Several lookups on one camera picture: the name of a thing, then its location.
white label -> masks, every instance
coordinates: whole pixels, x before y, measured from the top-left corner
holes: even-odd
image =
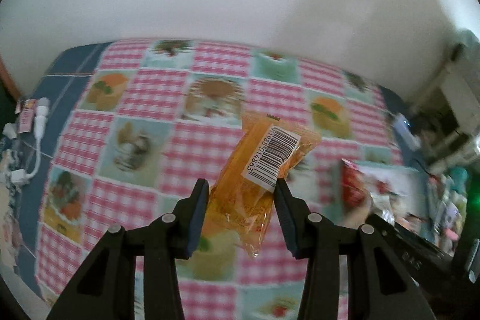
[[[243,177],[273,192],[280,166],[292,156],[299,143],[300,135],[270,126],[243,170]]]

plastic bag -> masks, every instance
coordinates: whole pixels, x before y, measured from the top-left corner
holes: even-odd
[[[243,114],[242,129],[245,135],[211,188],[206,217],[237,231],[242,246],[255,257],[270,222],[277,178],[285,178],[321,137],[252,111]]]

transparent plastic packaging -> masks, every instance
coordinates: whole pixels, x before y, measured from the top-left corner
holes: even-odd
[[[210,190],[206,217],[235,230],[255,257],[270,222],[277,178],[314,149],[320,134],[277,117],[247,111],[245,132]]]

teal object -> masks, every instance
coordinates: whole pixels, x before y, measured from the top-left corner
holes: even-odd
[[[456,166],[450,169],[450,176],[453,179],[452,190],[459,194],[466,195],[466,185],[469,178],[469,173],[464,167]]]

checkered tablecloth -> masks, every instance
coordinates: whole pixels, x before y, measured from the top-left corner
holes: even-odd
[[[380,151],[392,164],[402,164],[402,155],[389,139],[385,123],[385,102],[380,88],[367,81],[368,88],[351,93],[347,73],[332,65],[295,58],[288,73],[266,75],[255,68],[258,48],[228,43],[189,41],[182,53],[181,67],[161,66],[161,60],[145,58],[155,39],[121,40],[102,54],[86,90],[79,97],[59,139],[50,170],[61,169],[88,180],[82,204],[82,236],[74,242],[41,221],[37,235],[35,277],[55,294],[61,293],[86,254],[107,227],[114,222],[126,229],[149,224],[171,209],[175,202],[190,194],[198,178],[211,185],[242,137],[240,122],[194,119],[196,98],[187,103],[193,81],[202,77],[225,79],[241,90],[242,109],[267,112],[283,119],[314,127],[312,97],[337,100],[349,117],[351,134],[344,139],[328,135],[311,153],[310,171],[315,197],[308,200],[313,211],[335,200],[332,168],[341,158],[364,159]],[[128,76],[128,84],[114,109],[103,112],[85,109],[82,102],[97,81],[108,71]],[[150,179],[135,184],[129,174],[112,176],[106,162],[112,153],[119,129],[126,122],[138,124],[141,132],[159,126],[155,148],[155,166]],[[42,208],[46,207],[46,184]],[[182,305],[186,319],[243,319],[257,309],[246,309],[251,297],[269,292],[282,297],[294,286],[301,294],[307,262],[292,258],[285,246],[278,218],[273,213],[260,255],[250,258],[236,249],[231,276],[222,281],[204,281],[192,275],[180,275]],[[143,262],[137,264],[142,275]],[[339,298],[339,319],[347,317],[347,298]]]

